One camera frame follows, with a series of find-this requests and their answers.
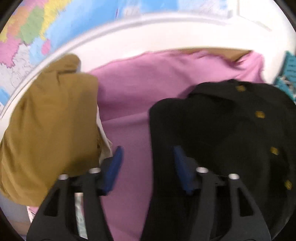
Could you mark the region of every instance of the pink cloth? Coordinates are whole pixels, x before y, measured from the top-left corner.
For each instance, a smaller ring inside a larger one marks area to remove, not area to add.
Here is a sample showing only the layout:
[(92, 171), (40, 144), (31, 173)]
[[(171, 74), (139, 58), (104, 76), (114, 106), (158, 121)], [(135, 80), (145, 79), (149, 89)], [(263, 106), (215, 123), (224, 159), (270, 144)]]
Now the pink cloth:
[(185, 97), (202, 82), (238, 79), (263, 83), (262, 55), (251, 52), (236, 63), (200, 51), (147, 53), (91, 71), (99, 85), (98, 106), (106, 136), (124, 147), (114, 190), (102, 198), (115, 241), (138, 241), (152, 193), (148, 110), (165, 98)]

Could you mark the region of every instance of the yellow button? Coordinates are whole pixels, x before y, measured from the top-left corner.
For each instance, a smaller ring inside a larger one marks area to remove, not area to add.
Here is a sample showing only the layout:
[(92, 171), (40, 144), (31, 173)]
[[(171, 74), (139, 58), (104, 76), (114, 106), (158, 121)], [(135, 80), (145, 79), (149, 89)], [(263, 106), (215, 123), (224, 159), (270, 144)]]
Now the yellow button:
[(243, 91), (246, 90), (246, 88), (245, 88), (243, 85), (238, 85), (238, 86), (236, 86), (236, 89), (237, 89), (237, 91), (239, 91), (239, 92), (243, 92)]
[(265, 118), (265, 114), (262, 111), (256, 111), (255, 112), (256, 117), (258, 118)]
[(286, 187), (288, 190), (291, 190), (292, 187), (293, 187), (293, 184), (292, 184), (289, 180), (287, 180), (287, 181), (285, 181), (285, 187)]
[(279, 150), (277, 148), (273, 147), (273, 146), (270, 147), (270, 152), (272, 154), (275, 154), (275, 155), (278, 155), (279, 154)]

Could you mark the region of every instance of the pink fabric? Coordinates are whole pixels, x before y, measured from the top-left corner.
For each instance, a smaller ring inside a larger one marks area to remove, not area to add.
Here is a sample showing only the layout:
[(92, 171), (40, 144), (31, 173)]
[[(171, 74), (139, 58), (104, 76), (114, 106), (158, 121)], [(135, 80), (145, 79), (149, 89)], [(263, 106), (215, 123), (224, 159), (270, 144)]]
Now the pink fabric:
[(251, 52), (236, 63), (200, 51), (147, 53), (91, 71), (99, 85), (98, 106), (106, 136), (124, 147), (114, 190), (103, 197), (115, 241), (139, 240), (152, 193), (148, 110), (165, 98), (185, 97), (202, 82), (238, 79), (263, 83), (262, 55)]

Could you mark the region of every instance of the metal bolt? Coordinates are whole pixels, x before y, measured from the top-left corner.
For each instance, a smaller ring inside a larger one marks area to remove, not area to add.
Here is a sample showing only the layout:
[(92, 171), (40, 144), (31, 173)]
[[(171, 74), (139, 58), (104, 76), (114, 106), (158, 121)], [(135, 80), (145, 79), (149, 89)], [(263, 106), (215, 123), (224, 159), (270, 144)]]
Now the metal bolt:
[(59, 175), (59, 180), (67, 180), (69, 176), (67, 174), (61, 174)]
[(199, 173), (208, 173), (209, 172), (209, 170), (207, 168), (205, 168), (205, 167), (198, 167), (196, 169), (196, 171), (199, 172)]
[(89, 169), (90, 174), (95, 174), (95, 173), (99, 173), (99, 172), (101, 172), (101, 169), (99, 167), (94, 167), (94, 168)]
[(238, 180), (239, 179), (239, 175), (238, 174), (229, 174), (228, 177), (232, 180)]

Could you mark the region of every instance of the brown fabric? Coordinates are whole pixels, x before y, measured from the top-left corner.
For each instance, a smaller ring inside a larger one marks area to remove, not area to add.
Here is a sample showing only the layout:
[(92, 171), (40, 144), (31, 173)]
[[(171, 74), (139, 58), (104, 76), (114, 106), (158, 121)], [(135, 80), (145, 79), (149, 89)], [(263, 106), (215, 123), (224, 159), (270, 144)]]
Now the brown fabric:
[(0, 144), (0, 190), (12, 201), (39, 206), (62, 173), (81, 175), (98, 165), (98, 81), (76, 73), (67, 55), (44, 69), (12, 113)]
[(240, 50), (240, 49), (228, 49), (228, 48), (188, 48), (188, 49), (181, 49), (183, 53), (192, 54), (201, 50), (206, 50), (211, 54), (221, 55), (224, 58), (237, 61), (245, 54), (249, 53), (250, 50)]

